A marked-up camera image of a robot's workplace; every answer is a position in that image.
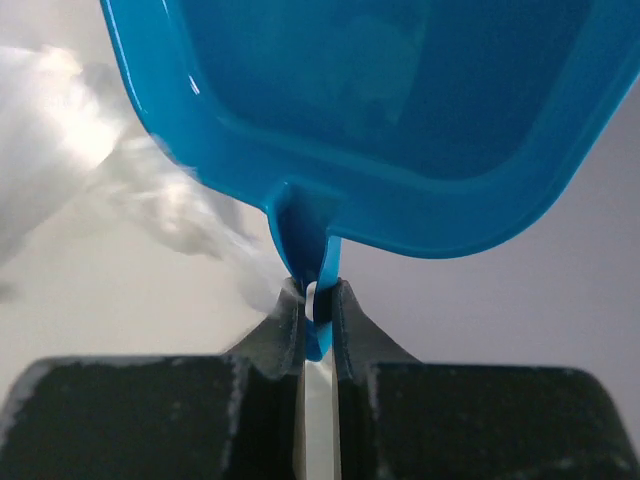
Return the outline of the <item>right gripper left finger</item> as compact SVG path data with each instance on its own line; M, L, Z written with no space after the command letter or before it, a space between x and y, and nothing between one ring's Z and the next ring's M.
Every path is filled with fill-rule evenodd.
M58 356L1 411L5 479L301 479L305 318L288 280L272 312L209 355Z

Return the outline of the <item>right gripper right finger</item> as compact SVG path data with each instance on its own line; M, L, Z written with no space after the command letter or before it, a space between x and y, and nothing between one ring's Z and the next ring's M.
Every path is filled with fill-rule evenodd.
M424 363L339 281L332 330L342 479L629 479L633 447L609 393L567 367Z

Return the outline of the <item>blue dustpan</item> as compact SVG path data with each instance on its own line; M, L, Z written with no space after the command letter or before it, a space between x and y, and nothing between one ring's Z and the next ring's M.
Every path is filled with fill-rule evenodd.
M635 1L105 1L145 129L261 209L291 275L340 243L450 259L555 203L639 74Z

